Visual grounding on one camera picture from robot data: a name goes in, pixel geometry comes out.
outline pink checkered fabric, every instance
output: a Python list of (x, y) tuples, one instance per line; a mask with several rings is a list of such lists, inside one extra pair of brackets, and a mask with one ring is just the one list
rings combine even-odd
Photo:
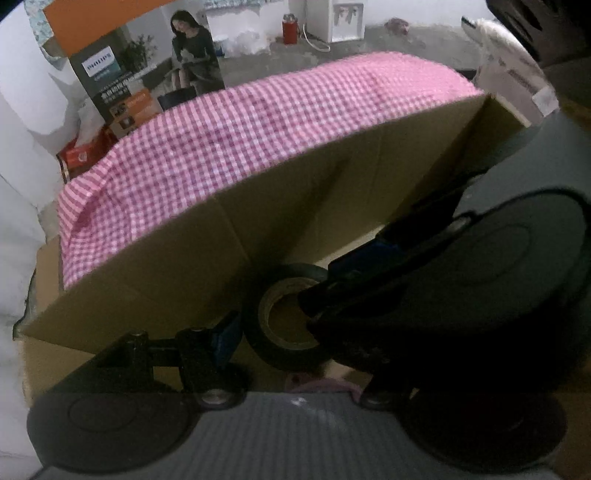
[(179, 105), (60, 194), (64, 284), (217, 190), (353, 132), (478, 94), (443, 65), (374, 53)]

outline red thermos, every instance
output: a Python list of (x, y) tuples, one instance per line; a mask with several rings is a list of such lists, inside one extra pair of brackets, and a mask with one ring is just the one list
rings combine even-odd
[(283, 43), (295, 45), (297, 43), (297, 18), (294, 14), (283, 15)]

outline white plastic bag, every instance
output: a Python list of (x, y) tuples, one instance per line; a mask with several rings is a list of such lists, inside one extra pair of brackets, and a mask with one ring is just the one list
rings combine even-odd
[(265, 34), (247, 30), (234, 38), (226, 40), (223, 50), (227, 58), (232, 58), (271, 51), (270, 45), (271, 42)]
[(92, 142), (105, 124), (105, 120), (101, 117), (95, 104), (88, 97), (78, 109), (78, 115), (80, 116), (80, 132), (75, 147)]
[(558, 99), (544, 72), (515, 36), (490, 20), (463, 22), (466, 34), (482, 48), (474, 84), (502, 96), (527, 120), (540, 123), (558, 108)]

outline gray mat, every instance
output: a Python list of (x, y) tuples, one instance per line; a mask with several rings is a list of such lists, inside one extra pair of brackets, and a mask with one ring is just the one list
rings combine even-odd
[(463, 472), (413, 444), (396, 418), (348, 394), (250, 393), (239, 407), (205, 414), (187, 441), (148, 467), (89, 476), (47, 469), (39, 480), (350, 479), (558, 480), (549, 469), (490, 476)]

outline gray floor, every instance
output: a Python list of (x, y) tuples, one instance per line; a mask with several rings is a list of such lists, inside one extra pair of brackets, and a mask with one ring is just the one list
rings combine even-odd
[(332, 44), (330, 53), (321, 53), (300, 39), (297, 45), (272, 43), (271, 51), (256, 56), (221, 59), (226, 87), (280, 73), (309, 69), (322, 63), (373, 51), (400, 51), (443, 63), (456, 70), (476, 69), (480, 53), (461, 28), (432, 25), (411, 26), (408, 35), (396, 36), (385, 27), (370, 27), (364, 40)]

